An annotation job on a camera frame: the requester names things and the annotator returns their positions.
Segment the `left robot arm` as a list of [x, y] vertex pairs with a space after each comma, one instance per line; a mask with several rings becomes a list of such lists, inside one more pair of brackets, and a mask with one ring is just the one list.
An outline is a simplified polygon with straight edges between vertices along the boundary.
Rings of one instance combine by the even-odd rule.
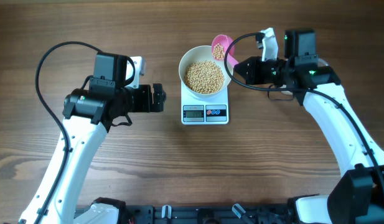
[[130, 113], [161, 112], [166, 94], [161, 84], [141, 85], [145, 60], [99, 52], [89, 87], [77, 88], [64, 101], [61, 134], [34, 198], [19, 223], [131, 223], [122, 200], [100, 197], [80, 216], [78, 198], [91, 161], [114, 119]]

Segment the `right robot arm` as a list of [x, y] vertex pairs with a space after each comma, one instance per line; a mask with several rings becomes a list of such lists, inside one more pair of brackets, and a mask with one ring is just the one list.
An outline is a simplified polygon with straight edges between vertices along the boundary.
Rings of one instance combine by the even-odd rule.
[[340, 78], [316, 52], [312, 29], [287, 30], [284, 58], [272, 29], [253, 33], [260, 57], [233, 68], [252, 90], [289, 92], [315, 119], [341, 178], [329, 195], [289, 199], [288, 223], [384, 223], [384, 151], [354, 113]]

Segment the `pink plastic scoop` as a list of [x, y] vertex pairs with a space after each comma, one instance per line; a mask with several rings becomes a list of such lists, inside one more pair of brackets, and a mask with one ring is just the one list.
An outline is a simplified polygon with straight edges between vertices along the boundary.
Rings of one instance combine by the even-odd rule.
[[[233, 42], [232, 38], [227, 35], [217, 35], [211, 45], [212, 56], [215, 60], [224, 60], [225, 53], [229, 49], [230, 44]], [[229, 50], [227, 62], [232, 66], [232, 68], [238, 64], [238, 61], [233, 57], [235, 53], [235, 47], [232, 47]]]

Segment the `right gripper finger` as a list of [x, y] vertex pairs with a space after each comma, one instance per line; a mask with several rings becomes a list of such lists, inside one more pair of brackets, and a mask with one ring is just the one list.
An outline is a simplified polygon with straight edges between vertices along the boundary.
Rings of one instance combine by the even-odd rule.
[[244, 79], [246, 84], [250, 83], [250, 71], [247, 68], [235, 67], [234, 71]]
[[251, 63], [251, 58], [249, 57], [249, 58], [245, 59], [244, 61], [236, 64], [234, 66], [234, 71], [249, 71], [251, 68], [250, 63]]

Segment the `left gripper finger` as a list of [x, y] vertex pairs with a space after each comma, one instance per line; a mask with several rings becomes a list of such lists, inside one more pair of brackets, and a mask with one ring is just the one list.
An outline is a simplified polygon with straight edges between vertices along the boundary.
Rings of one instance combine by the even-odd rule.
[[153, 93], [152, 112], [160, 113], [164, 111], [164, 103], [166, 102], [166, 93]]
[[154, 93], [153, 93], [154, 103], [165, 103], [166, 92], [164, 91], [162, 84], [154, 83], [152, 87], [154, 89]]

